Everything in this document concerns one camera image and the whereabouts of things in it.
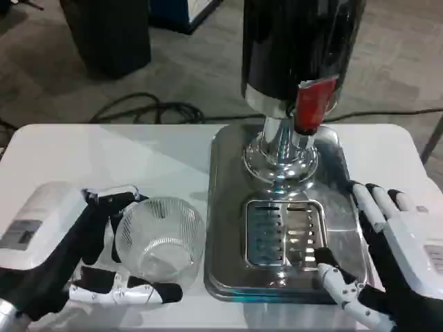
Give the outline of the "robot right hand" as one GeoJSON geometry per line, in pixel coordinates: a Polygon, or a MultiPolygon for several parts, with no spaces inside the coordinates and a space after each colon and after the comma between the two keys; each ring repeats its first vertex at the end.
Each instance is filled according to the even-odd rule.
{"type": "Polygon", "coordinates": [[[328,247],[314,252],[323,288],[371,331],[441,331],[442,217],[399,190],[352,182],[350,191],[383,289],[358,282],[328,247]]]}

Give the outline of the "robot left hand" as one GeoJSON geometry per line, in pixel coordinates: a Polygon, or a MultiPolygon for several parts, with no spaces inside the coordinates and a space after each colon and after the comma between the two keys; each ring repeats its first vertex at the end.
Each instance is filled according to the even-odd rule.
{"type": "Polygon", "coordinates": [[[125,210],[144,200],[133,185],[107,192],[58,181],[37,187],[1,227],[1,329],[24,331],[68,301],[102,306],[181,301],[178,284],[149,282],[126,267],[97,266],[105,246],[116,245],[125,210]]]}

